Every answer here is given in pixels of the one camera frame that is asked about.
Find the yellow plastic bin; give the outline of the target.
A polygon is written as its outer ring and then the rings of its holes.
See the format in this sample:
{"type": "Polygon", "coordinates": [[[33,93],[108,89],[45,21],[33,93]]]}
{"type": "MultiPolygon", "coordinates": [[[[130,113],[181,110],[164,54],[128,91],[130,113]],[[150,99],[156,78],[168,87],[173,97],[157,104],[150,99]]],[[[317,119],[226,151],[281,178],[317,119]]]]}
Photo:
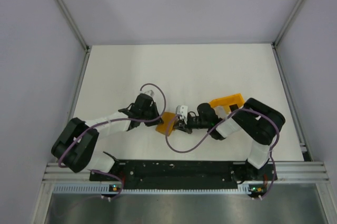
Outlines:
{"type": "Polygon", "coordinates": [[[215,108],[218,106],[223,107],[226,114],[229,114],[231,112],[230,106],[237,105],[237,107],[240,108],[244,105],[244,103],[245,101],[240,93],[225,96],[222,98],[217,98],[209,102],[212,108],[215,108]]]}

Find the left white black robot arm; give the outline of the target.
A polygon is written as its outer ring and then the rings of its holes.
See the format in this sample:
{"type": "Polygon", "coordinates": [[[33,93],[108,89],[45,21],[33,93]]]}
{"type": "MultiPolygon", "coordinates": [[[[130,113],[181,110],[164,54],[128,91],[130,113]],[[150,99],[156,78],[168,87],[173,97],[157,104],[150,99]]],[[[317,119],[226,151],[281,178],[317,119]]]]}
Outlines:
{"type": "Polygon", "coordinates": [[[114,158],[104,151],[96,151],[95,146],[99,140],[130,131],[141,123],[148,127],[162,124],[153,96],[151,90],[140,93],[134,103],[107,117],[87,121],[71,119],[54,143],[52,155],[74,173],[98,170],[106,179],[116,179],[120,171],[114,158]]]}

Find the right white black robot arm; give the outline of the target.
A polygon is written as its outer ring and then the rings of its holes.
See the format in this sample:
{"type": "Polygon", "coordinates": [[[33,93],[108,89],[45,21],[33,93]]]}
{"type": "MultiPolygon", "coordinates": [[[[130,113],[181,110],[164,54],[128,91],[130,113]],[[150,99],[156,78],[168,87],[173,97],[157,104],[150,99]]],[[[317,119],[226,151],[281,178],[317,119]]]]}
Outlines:
{"type": "Polygon", "coordinates": [[[215,140],[224,140],[238,131],[244,131],[252,139],[245,171],[249,178],[259,179],[264,175],[264,166],[280,137],[285,124],[284,116],[254,98],[249,98],[243,105],[230,103],[230,113],[225,117],[217,114],[216,107],[202,103],[195,113],[188,111],[187,106],[177,106],[171,125],[174,130],[187,134],[191,134],[194,129],[206,129],[207,135],[215,140]]]}

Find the orange leather card holder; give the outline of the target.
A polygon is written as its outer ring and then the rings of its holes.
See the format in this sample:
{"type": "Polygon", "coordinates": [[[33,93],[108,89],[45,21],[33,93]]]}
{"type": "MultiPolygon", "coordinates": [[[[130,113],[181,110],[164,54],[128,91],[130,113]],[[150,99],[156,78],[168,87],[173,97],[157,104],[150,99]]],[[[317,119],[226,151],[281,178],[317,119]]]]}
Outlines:
{"type": "Polygon", "coordinates": [[[173,120],[173,118],[175,117],[174,113],[171,112],[165,112],[164,115],[162,116],[163,119],[163,123],[160,125],[157,125],[155,130],[162,134],[162,135],[167,135],[170,136],[175,123],[175,120],[173,120]]]}

